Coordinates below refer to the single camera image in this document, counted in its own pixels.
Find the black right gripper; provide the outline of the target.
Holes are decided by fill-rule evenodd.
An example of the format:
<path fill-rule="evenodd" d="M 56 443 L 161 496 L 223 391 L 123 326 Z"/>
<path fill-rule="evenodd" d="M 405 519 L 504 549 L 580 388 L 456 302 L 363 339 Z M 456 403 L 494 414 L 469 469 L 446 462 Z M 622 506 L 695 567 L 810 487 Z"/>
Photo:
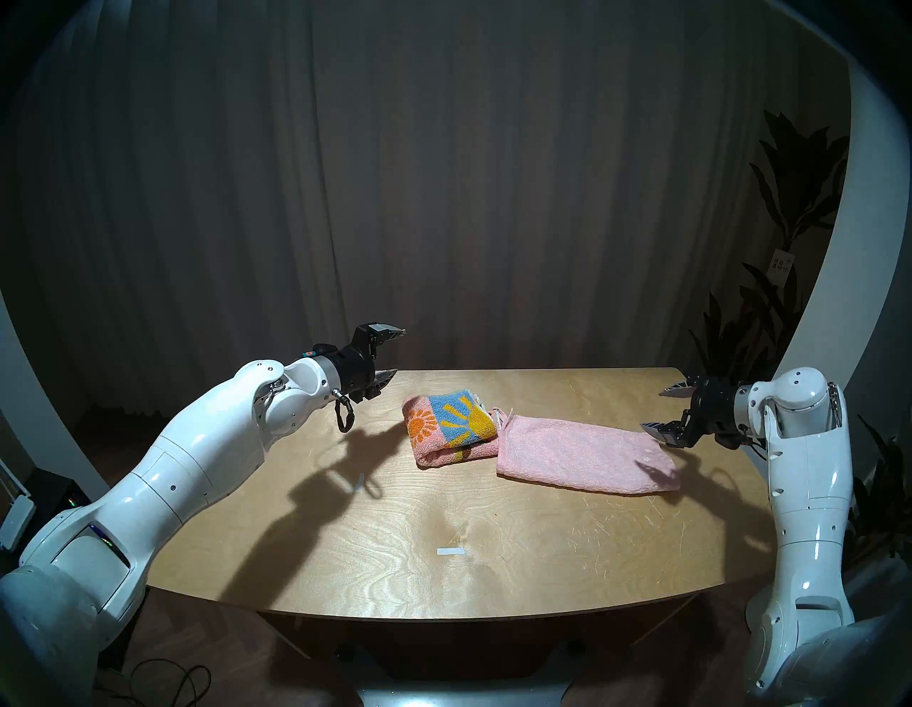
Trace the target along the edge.
<path fill-rule="evenodd" d="M 643 422 L 646 432 L 669 448 L 692 448 L 711 435 L 719 445 L 736 450 L 748 444 L 748 437 L 735 420 L 738 387 L 728 378 L 694 376 L 660 391 L 660 397 L 689 398 L 689 407 L 680 420 Z"/>

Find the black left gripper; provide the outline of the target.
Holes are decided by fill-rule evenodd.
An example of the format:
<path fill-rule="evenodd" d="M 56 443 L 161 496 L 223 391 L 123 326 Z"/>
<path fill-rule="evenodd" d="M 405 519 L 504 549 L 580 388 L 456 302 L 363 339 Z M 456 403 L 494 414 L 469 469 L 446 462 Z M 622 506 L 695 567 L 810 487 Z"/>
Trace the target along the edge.
<path fill-rule="evenodd" d="M 363 399 L 378 397 L 399 372 L 397 368 L 376 370 L 379 342 L 405 334 L 405 329 L 389 324 L 362 324 L 356 327 L 350 343 L 342 349 L 331 344 L 316 344 L 303 356 L 327 358 L 337 372 L 341 393 L 360 403 Z"/>

